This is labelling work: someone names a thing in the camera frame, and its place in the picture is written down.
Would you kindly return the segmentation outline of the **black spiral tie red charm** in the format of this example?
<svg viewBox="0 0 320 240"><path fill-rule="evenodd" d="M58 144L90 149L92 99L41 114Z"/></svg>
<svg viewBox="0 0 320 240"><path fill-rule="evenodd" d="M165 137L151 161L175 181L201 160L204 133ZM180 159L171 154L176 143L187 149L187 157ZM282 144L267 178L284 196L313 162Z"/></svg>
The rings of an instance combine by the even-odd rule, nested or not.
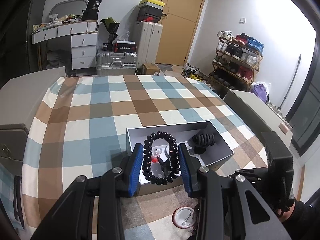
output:
<svg viewBox="0 0 320 240"><path fill-rule="evenodd" d="M163 161L166 161L169 158L169 154L166 148L153 147L151 152L152 152L152 155L151 155L152 163L157 163L158 158L162 159Z"/></svg>

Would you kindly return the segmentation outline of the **black bag on desk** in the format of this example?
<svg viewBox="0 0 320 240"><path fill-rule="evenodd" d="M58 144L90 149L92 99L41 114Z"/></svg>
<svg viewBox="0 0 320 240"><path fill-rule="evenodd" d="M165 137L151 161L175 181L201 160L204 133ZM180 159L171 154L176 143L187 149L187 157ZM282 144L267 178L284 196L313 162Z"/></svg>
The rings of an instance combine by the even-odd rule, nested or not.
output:
<svg viewBox="0 0 320 240"><path fill-rule="evenodd" d="M102 0L88 0L85 10L83 10L82 20L98 20L99 6Z"/></svg>

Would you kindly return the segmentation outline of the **black red flat box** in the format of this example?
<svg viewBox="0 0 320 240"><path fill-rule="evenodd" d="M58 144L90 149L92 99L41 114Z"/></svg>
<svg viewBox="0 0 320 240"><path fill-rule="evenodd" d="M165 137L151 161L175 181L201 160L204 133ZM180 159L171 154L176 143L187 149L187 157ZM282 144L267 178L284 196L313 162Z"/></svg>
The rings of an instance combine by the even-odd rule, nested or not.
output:
<svg viewBox="0 0 320 240"><path fill-rule="evenodd" d="M102 50L114 53L135 53L137 45L134 41L114 41L113 43L103 43Z"/></svg>

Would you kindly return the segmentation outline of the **grey cardboard box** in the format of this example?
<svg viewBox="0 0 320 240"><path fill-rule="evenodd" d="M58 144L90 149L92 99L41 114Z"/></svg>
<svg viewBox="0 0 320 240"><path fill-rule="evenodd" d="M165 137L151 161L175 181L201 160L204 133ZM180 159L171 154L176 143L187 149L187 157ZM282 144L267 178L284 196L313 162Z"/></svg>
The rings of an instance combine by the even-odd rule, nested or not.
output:
<svg viewBox="0 0 320 240"><path fill-rule="evenodd" d="M201 154L194 153L192 137L214 134L215 144ZM127 151L133 152L137 143L143 145L144 160L139 175L137 195L142 196L183 184L189 195L199 190L197 169L201 166L217 170L233 151L212 121L150 126L127 129ZM170 174L165 177L160 163L152 163L152 148L166 148L171 162Z"/></svg>

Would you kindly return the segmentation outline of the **wooden shoe rack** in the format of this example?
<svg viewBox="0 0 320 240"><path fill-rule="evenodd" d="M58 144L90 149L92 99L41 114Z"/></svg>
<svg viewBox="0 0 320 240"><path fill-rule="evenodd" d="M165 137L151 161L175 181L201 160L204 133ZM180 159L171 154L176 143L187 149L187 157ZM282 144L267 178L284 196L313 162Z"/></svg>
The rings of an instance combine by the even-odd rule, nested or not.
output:
<svg viewBox="0 0 320 240"><path fill-rule="evenodd" d="M245 33L234 36L230 30L219 31L217 38L210 77L227 89L249 91L260 70L264 44Z"/></svg>

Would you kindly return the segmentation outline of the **grey left nightstand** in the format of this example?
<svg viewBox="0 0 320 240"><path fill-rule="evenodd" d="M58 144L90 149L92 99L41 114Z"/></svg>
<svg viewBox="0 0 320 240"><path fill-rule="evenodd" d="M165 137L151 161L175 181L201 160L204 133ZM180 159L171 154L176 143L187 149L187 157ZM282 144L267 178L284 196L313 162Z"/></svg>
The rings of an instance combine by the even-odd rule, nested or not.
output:
<svg viewBox="0 0 320 240"><path fill-rule="evenodd" d="M22 175L25 145L31 123L47 89L65 68L53 68L9 80L1 88L1 164L13 175Z"/></svg>

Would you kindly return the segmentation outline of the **dark flower bouquet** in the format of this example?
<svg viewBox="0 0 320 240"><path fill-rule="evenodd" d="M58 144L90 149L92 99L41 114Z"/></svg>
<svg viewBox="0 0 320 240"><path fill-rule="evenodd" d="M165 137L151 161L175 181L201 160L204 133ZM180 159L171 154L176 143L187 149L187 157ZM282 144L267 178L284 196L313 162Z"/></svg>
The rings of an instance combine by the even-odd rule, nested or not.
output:
<svg viewBox="0 0 320 240"><path fill-rule="evenodd" d="M105 26L108 36L108 43L112 43L117 37L117 30L119 28L120 22L115 21L112 17L101 19L100 22Z"/></svg>

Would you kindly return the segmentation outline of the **wall light switch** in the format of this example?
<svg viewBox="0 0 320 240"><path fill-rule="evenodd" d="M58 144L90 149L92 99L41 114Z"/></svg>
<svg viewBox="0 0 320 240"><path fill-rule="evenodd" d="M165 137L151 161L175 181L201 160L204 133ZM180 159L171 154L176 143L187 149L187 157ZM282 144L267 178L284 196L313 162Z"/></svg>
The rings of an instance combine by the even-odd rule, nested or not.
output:
<svg viewBox="0 0 320 240"><path fill-rule="evenodd" d="M243 23L243 24L245 24L246 23L246 18L240 18L240 23Z"/></svg>

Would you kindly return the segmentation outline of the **brown cardboard box on floor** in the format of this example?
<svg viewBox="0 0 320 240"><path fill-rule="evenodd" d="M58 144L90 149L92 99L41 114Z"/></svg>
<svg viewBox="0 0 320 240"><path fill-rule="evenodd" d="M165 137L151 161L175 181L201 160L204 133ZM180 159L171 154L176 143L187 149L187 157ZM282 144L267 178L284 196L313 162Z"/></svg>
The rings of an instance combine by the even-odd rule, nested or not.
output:
<svg viewBox="0 0 320 240"><path fill-rule="evenodd" d="M155 75L159 76L160 69L155 65L151 63L143 63L142 64L142 74L143 75Z"/></svg>

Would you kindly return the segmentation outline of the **white dresser desk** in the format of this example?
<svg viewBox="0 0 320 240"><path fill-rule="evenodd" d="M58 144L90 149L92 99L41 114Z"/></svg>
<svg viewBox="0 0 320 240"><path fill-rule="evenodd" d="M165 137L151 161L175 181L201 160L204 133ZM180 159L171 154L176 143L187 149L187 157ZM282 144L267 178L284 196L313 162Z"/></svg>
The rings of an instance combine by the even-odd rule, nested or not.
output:
<svg viewBox="0 0 320 240"><path fill-rule="evenodd" d="M44 27L31 34L31 43L48 42L53 50L69 52L72 70L95 67L98 51L98 22L96 20Z"/></svg>

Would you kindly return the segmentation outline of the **silver aluminium suitcase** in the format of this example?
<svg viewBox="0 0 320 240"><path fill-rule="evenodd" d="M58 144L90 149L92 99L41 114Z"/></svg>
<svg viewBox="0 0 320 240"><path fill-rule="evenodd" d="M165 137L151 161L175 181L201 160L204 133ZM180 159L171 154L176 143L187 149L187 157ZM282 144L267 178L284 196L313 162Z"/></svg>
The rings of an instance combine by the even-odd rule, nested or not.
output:
<svg viewBox="0 0 320 240"><path fill-rule="evenodd" d="M96 57L98 76L134 75L137 68L137 53L114 53L99 51Z"/></svg>

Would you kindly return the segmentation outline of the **white red-rimmed pin badge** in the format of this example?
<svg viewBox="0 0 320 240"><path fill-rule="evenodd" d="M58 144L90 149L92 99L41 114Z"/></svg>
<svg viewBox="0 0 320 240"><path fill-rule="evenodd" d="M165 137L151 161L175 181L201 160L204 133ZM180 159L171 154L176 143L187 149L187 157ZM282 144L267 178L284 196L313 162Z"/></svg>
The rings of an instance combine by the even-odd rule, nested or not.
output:
<svg viewBox="0 0 320 240"><path fill-rule="evenodd" d="M197 221L196 211L189 206L179 207L172 214L172 223L179 229L193 227Z"/></svg>

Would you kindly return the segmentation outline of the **black clip in box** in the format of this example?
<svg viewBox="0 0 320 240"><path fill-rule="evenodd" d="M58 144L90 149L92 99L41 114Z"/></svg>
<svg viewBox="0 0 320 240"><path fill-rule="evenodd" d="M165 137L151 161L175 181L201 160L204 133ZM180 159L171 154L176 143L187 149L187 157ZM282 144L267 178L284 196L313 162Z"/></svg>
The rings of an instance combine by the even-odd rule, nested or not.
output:
<svg viewBox="0 0 320 240"><path fill-rule="evenodd" d="M162 159L159 159L158 162L160 163L161 170L164 173L164 176L167 177L170 174L171 171L171 162L168 158L166 161L163 161Z"/></svg>

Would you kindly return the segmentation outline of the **black red shoe box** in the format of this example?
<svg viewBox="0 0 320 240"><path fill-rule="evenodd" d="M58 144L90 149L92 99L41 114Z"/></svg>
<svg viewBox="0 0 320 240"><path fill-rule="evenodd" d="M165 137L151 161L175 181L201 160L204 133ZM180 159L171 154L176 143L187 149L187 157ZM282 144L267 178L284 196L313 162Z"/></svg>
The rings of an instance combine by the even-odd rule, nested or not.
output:
<svg viewBox="0 0 320 240"><path fill-rule="evenodd" d="M162 9L146 5L139 9L137 21L158 23L161 20L162 12Z"/></svg>

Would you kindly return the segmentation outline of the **beige upright suitcase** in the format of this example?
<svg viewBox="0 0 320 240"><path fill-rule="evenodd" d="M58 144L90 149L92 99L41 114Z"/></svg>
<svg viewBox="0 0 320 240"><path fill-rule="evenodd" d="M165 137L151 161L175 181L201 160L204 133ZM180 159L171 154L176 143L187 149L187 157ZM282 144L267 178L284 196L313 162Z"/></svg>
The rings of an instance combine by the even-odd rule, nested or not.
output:
<svg viewBox="0 0 320 240"><path fill-rule="evenodd" d="M131 40L137 45L137 67L143 63L155 63L162 30L163 25L158 23L135 23Z"/></svg>

